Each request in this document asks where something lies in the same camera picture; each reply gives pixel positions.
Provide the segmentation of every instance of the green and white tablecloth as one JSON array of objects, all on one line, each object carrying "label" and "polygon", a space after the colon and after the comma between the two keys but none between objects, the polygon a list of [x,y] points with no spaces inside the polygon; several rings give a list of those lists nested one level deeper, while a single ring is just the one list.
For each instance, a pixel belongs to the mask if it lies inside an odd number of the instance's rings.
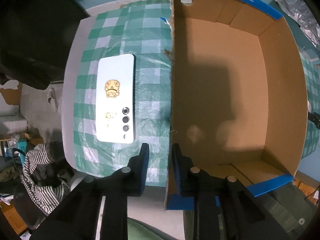
[{"label": "green and white tablecloth", "polygon": [[[75,163],[79,171],[103,177],[127,165],[141,144],[150,146],[147,185],[166,186],[171,115],[171,30],[169,0],[147,0],[99,14],[83,52],[74,103]],[[135,55],[135,136],[132,144],[106,143],[95,133],[98,61]]]},{"label": "green and white tablecloth", "polygon": [[[320,114],[320,80],[318,70],[302,54],[300,54],[300,57],[306,77],[308,100],[312,106],[312,112],[317,112]],[[304,143],[301,157],[302,159],[309,156],[316,150],[316,146],[319,141],[319,134],[320,131],[316,128],[316,126],[311,121],[308,121],[306,141]]]}]

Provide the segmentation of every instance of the white sandal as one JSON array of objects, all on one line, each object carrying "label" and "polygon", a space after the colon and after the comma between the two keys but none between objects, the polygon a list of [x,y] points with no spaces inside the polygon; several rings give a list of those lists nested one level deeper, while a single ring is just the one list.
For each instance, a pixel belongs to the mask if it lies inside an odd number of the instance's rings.
[{"label": "white sandal", "polygon": [[51,88],[51,90],[48,93],[48,103],[52,106],[52,109],[55,112],[57,112],[58,103],[57,103],[56,93],[54,92],[54,88]]}]

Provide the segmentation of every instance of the phone camera lens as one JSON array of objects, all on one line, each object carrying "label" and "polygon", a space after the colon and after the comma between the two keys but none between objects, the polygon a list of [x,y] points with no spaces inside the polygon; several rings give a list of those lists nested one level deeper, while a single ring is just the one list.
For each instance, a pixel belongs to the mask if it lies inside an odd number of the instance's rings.
[{"label": "phone camera lens", "polygon": [[128,125],[125,125],[125,126],[123,127],[123,130],[124,130],[125,132],[129,131],[129,126],[128,126]]},{"label": "phone camera lens", "polygon": [[122,118],[122,122],[124,122],[124,123],[129,122],[129,117],[125,116],[124,118]]},{"label": "phone camera lens", "polygon": [[129,113],[129,108],[125,107],[124,109],[122,109],[122,113],[128,114]]}]

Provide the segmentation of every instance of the white phone case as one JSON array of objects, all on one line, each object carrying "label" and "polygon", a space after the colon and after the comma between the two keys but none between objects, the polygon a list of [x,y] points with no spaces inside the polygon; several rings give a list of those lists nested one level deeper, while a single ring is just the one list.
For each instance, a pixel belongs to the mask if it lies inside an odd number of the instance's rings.
[{"label": "white phone case", "polygon": [[134,56],[99,60],[96,90],[96,136],[99,141],[132,143]]}]

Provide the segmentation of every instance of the gold bear emblem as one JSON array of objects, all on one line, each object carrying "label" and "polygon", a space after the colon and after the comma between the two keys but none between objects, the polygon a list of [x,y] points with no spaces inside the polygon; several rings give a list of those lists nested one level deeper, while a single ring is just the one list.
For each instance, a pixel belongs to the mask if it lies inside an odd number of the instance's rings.
[{"label": "gold bear emblem", "polygon": [[107,98],[116,98],[119,96],[120,82],[118,80],[109,80],[106,82],[104,90],[107,93]]}]

